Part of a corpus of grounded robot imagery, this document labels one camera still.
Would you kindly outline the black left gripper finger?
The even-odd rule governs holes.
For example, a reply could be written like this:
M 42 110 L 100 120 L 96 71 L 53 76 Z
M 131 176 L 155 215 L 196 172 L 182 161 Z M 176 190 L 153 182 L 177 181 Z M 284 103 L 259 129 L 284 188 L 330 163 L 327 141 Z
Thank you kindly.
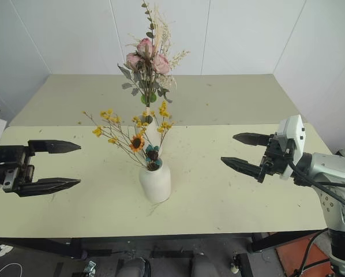
M 19 197 L 39 196 L 53 194 L 69 189 L 81 182 L 80 179 L 71 178 L 44 178 L 36 182 L 25 183 L 18 186 L 16 194 Z
M 63 140 L 29 140 L 28 156 L 35 156 L 37 152 L 49 154 L 65 154 L 80 150 L 81 147 L 75 143 Z

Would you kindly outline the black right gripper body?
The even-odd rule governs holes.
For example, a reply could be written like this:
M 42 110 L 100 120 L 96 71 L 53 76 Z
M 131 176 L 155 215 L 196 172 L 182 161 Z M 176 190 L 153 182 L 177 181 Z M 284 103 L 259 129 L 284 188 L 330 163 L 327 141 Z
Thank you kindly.
M 259 176 L 283 174 L 288 166 L 288 161 L 293 161 L 295 142 L 293 139 L 286 139 L 285 146 L 282 148 L 274 134 L 260 135 L 258 144 L 266 146 L 264 156 L 260 163 Z

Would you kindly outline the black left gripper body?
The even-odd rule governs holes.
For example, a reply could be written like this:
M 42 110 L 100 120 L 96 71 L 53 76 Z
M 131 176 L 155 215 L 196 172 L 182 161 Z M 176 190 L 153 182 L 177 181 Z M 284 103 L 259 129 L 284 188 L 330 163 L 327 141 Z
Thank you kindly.
M 5 192 L 16 192 L 23 185 L 33 180 L 35 167 L 30 165 L 35 153 L 29 146 L 0 146 L 0 189 Z

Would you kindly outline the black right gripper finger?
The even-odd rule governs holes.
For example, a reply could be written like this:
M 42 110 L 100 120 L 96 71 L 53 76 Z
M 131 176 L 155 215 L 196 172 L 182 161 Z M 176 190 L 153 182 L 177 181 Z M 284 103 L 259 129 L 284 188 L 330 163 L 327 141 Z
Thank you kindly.
M 258 133 L 238 133 L 233 135 L 234 140 L 237 140 L 241 143 L 253 146 L 267 146 L 269 140 L 272 138 L 272 135 L 258 134 Z
M 269 173 L 268 166 L 256 166 L 250 164 L 246 160 L 232 158 L 232 157 L 221 157 L 221 161 L 227 165 L 228 167 L 232 168 L 233 170 L 248 175 L 256 179 L 259 183 L 262 183 L 265 176 Z

